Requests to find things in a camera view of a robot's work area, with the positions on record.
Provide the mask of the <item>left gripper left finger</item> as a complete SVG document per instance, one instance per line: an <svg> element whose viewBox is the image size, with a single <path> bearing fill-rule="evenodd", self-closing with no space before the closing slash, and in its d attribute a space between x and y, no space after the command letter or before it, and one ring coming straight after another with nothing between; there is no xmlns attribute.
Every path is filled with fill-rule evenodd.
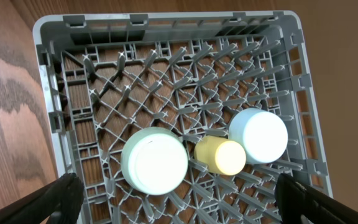
<svg viewBox="0 0 358 224"><path fill-rule="evenodd" d="M0 224L76 223L84 202L84 184L75 173L63 174L54 182L0 209Z"/></svg>

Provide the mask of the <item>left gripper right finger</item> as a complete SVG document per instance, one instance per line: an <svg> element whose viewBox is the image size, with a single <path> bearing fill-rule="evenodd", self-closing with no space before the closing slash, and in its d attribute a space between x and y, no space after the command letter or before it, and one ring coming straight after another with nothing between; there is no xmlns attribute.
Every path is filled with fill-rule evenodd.
<svg viewBox="0 0 358 224"><path fill-rule="evenodd" d="M280 174L275 200L282 223L358 223L358 212L326 194Z"/></svg>

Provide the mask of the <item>light blue bowl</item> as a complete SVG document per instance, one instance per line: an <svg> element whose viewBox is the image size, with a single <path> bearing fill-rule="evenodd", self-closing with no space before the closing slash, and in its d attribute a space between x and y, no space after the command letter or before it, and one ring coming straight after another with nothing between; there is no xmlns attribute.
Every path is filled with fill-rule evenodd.
<svg viewBox="0 0 358 224"><path fill-rule="evenodd" d="M288 144L288 131L277 115L257 108L236 114L228 138L245 150L248 164L268 164L281 158Z"/></svg>

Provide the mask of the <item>yellow plastic cup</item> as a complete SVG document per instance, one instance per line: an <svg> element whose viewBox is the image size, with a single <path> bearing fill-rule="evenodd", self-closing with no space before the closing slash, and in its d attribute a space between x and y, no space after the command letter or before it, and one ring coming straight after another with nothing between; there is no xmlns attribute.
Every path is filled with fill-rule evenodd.
<svg viewBox="0 0 358 224"><path fill-rule="evenodd" d="M215 174L235 175L246 164L246 152L237 142L217 136L204 136L195 146L194 157Z"/></svg>

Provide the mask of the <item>green bowl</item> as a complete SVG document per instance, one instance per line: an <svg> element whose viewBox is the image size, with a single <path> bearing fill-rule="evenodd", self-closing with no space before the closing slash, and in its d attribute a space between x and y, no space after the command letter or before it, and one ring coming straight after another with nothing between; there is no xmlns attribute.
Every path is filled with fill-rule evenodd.
<svg viewBox="0 0 358 224"><path fill-rule="evenodd" d="M175 190L188 170L188 155L176 134L150 127L133 134L121 152L121 170L126 182L149 195Z"/></svg>

